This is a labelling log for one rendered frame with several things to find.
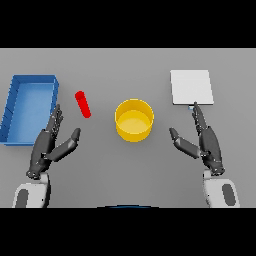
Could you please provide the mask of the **red beaker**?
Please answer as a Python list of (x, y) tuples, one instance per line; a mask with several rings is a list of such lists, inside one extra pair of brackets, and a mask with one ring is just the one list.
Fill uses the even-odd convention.
[(91, 111), (90, 107), (88, 105), (86, 95), (83, 91), (79, 90), (75, 93), (75, 99), (77, 101), (77, 104), (80, 108), (80, 111), (84, 118), (90, 118), (91, 117)]

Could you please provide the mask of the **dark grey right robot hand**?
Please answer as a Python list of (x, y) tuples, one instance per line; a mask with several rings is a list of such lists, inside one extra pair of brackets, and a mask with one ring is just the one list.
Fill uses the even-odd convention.
[(169, 129), (174, 146), (186, 155), (198, 159), (210, 170), (212, 176), (220, 176), (225, 172), (221, 148), (215, 132), (208, 126), (204, 114), (197, 102), (194, 103), (192, 117), (195, 121), (199, 145), (195, 145), (179, 135), (175, 128)]

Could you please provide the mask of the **blue tray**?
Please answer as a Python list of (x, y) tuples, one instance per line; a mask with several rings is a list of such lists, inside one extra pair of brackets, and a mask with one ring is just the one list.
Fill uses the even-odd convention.
[(55, 75), (13, 75), (0, 123), (0, 144), (33, 146), (58, 97)]

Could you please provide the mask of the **yellow bowl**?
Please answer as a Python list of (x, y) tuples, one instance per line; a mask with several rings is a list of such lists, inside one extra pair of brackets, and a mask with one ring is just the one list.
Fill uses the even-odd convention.
[(116, 131), (123, 140), (137, 143), (149, 136), (154, 123), (154, 112), (147, 102), (131, 98), (116, 108), (114, 121)]

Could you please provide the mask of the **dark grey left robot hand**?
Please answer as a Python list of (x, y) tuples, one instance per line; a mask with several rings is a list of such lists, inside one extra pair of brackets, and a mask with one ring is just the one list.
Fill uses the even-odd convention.
[(60, 105), (57, 104), (50, 115), (47, 126), (40, 131), (34, 143), (29, 169), (26, 172), (28, 178), (39, 180), (41, 174), (49, 169), (52, 162), (62, 160), (77, 148), (81, 135), (80, 128), (76, 128), (65, 142), (59, 146), (55, 145), (62, 121), (62, 111)]

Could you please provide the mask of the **pale square measuring scale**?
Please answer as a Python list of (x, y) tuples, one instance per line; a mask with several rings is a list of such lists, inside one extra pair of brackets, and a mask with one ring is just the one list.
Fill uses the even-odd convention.
[(208, 70), (171, 70), (170, 84), (174, 105), (213, 105)]

